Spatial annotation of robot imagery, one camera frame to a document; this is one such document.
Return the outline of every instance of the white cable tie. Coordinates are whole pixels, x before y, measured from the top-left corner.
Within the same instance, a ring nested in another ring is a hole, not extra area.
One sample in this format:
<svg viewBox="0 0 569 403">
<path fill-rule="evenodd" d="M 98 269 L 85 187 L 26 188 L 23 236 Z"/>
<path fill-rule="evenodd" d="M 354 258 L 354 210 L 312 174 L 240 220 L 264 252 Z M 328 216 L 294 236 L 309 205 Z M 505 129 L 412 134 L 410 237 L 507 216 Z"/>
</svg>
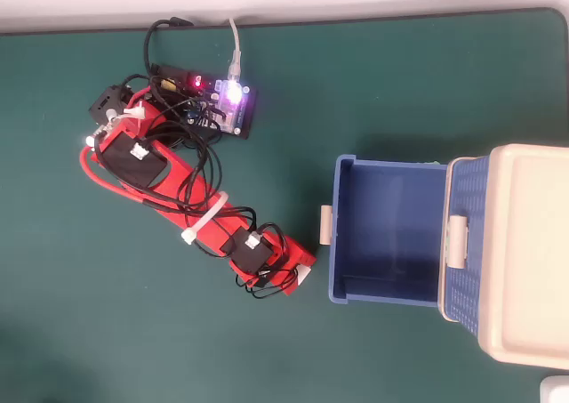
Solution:
<svg viewBox="0 0 569 403">
<path fill-rule="evenodd" d="M 213 219 L 213 216 L 215 216 L 221 210 L 221 208 L 227 203 L 228 199 L 229 199 L 228 193 L 220 191 L 220 197 L 213 204 L 210 210 L 205 212 L 204 216 L 199 218 L 194 225 L 186 228 L 181 232 L 181 237 L 184 239 L 184 241 L 186 241 L 186 243 L 191 245 L 194 242 L 194 240 L 197 238 L 197 232 L 200 231 L 207 222 Z"/>
</svg>

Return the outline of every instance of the green mat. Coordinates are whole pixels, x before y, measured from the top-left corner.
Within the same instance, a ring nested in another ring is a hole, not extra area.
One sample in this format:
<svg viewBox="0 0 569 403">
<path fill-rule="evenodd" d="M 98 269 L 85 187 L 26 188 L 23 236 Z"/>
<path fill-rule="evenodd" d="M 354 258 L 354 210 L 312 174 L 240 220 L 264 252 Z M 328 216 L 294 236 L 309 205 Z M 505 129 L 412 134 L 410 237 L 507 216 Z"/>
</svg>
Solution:
<svg viewBox="0 0 569 403">
<path fill-rule="evenodd" d="M 241 28 L 260 94 L 250 139 L 218 145 L 222 188 L 318 250 L 297 292 L 262 302 L 79 167 L 87 109 L 143 71 L 144 33 L 0 38 L 0 400 L 538 401 L 547 370 L 493 361 L 437 310 L 329 302 L 318 215 L 340 154 L 565 144 L 566 31 L 549 9 Z M 228 28 L 161 31 L 151 55 L 225 73 L 232 43 Z"/>
</svg>

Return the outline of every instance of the black connector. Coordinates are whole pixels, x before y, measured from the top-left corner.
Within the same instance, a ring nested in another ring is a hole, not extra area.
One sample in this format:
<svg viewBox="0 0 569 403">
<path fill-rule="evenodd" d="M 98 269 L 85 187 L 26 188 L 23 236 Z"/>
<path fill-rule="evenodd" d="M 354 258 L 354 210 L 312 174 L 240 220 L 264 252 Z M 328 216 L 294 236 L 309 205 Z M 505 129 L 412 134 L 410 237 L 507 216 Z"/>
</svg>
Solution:
<svg viewBox="0 0 569 403">
<path fill-rule="evenodd" d="M 170 18 L 170 26 L 171 27 L 193 27 L 194 24 L 189 20 L 185 20 L 182 18 L 178 18 L 176 16 L 172 16 Z"/>
</svg>

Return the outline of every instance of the black wire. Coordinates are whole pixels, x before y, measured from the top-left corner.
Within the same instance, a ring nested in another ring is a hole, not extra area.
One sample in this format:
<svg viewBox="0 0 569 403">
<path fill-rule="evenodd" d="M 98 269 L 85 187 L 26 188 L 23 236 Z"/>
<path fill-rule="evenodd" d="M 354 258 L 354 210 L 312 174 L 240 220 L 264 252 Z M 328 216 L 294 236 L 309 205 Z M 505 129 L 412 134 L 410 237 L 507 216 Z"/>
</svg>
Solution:
<svg viewBox="0 0 569 403">
<path fill-rule="evenodd" d="M 154 22 L 150 25 L 148 32 L 144 36 L 144 45 L 143 45 L 143 54 L 144 54 L 144 68 L 149 77 L 152 77 L 152 68 L 150 67 L 150 58 L 148 56 L 148 44 L 150 43 L 150 38 L 152 37 L 152 33 L 158 28 L 160 25 L 170 25 L 170 19 L 161 19 Z"/>
<path fill-rule="evenodd" d="M 144 68 L 148 73 L 149 77 L 152 77 L 152 67 L 150 66 L 150 59 L 148 56 L 148 44 L 150 43 L 150 38 L 152 37 L 152 33 L 156 31 L 156 29 L 160 25 L 168 25 L 170 27 L 193 27 L 194 24 L 189 20 L 185 20 L 182 18 L 178 18 L 176 16 L 172 16 L 170 19 L 161 19 L 154 22 L 150 25 L 148 32 L 144 36 L 144 45 L 143 45 L 143 54 L 144 54 Z"/>
<path fill-rule="evenodd" d="M 128 76 L 127 78 L 125 78 L 125 79 L 123 80 L 123 82 L 122 82 L 121 85 L 119 86 L 118 93 L 119 93 L 120 96 L 123 95 L 124 89 L 126 88 L 126 85 L 128 85 L 132 80 L 134 80 L 134 79 L 136 79 L 136 78 L 143 78 L 143 79 L 149 80 L 148 77 L 143 76 L 142 74 L 132 74 L 131 76 Z"/>
</svg>

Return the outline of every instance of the blue storage box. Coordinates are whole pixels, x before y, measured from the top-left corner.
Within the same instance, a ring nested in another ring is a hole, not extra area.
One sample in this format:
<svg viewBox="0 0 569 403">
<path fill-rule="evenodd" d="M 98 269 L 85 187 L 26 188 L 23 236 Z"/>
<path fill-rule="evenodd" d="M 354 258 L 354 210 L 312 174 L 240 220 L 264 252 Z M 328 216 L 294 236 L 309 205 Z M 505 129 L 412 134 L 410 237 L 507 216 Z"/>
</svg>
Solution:
<svg viewBox="0 0 569 403">
<path fill-rule="evenodd" d="M 340 156 L 329 296 L 437 306 L 446 165 Z"/>
</svg>

